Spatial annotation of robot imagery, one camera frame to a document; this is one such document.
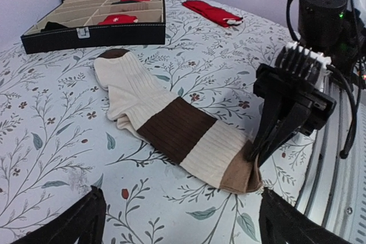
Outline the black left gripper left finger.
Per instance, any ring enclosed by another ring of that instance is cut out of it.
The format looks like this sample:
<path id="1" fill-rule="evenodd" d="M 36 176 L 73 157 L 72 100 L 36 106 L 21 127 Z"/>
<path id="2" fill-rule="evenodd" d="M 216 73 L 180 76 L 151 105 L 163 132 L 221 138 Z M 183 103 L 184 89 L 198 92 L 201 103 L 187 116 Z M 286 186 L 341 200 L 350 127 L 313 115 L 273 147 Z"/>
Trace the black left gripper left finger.
<path id="1" fill-rule="evenodd" d="M 106 201 L 95 186 L 56 219 L 13 244 L 101 244 L 106 221 Z"/>

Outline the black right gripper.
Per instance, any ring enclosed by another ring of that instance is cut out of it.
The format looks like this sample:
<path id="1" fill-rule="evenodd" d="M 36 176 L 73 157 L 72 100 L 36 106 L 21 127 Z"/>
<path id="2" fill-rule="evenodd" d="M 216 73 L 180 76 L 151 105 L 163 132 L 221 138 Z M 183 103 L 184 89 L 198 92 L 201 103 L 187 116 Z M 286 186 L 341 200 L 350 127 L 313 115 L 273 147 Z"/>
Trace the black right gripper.
<path id="1" fill-rule="evenodd" d="M 247 160 L 258 157 L 259 166 L 296 133 L 311 135 L 322 129 L 336 107 L 332 97 L 289 79 L 264 63 L 256 71 L 253 92 L 264 99 L 264 104 Z"/>

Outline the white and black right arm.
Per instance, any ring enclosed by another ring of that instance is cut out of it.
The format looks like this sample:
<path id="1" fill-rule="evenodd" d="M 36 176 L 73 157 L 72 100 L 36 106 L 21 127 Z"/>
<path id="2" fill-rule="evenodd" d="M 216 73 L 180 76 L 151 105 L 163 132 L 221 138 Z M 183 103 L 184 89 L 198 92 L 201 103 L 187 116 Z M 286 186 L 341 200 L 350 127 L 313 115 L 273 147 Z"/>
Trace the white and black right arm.
<path id="1" fill-rule="evenodd" d="M 253 92 L 264 100 L 248 161 L 262 165 L 297 133 L 309 136 L 327 123 L 336 101 L 321 91 L 330 75 L 357 113 L 353 87 L 365 88 L 365 24 L 354 0 L 299 0 L 297 30 L 274 65 L 261 64 Z"/>

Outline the cream and brown striped sock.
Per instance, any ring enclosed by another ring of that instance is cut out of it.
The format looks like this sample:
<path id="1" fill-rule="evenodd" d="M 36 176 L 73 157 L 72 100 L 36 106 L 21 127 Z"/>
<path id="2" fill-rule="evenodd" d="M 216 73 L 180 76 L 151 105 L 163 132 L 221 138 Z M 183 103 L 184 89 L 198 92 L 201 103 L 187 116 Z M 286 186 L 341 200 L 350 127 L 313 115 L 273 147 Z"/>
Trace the cream and brown striped sock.
<path id="1" fill-rule="evenodd" d="M 108 92 L 108 119 L 119 129 L 148 142 L 212 187 L 235 194 L 261 187 L 258 161 L 246 159 L 251 137 L 165 89 L 131 51 L 102 53 L 94 70 Z"/>

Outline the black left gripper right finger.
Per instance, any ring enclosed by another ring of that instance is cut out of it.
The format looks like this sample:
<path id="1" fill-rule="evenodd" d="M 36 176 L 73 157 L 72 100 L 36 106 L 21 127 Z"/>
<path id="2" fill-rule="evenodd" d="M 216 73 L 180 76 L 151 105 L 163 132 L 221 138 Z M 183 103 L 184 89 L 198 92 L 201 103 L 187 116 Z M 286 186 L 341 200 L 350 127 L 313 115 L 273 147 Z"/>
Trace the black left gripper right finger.
<path id="1" fill-rule="evenodd" d="M 349 244 L 308 219 L 269 188 L 262 193 L 259 225 L 263 244 Z"/>

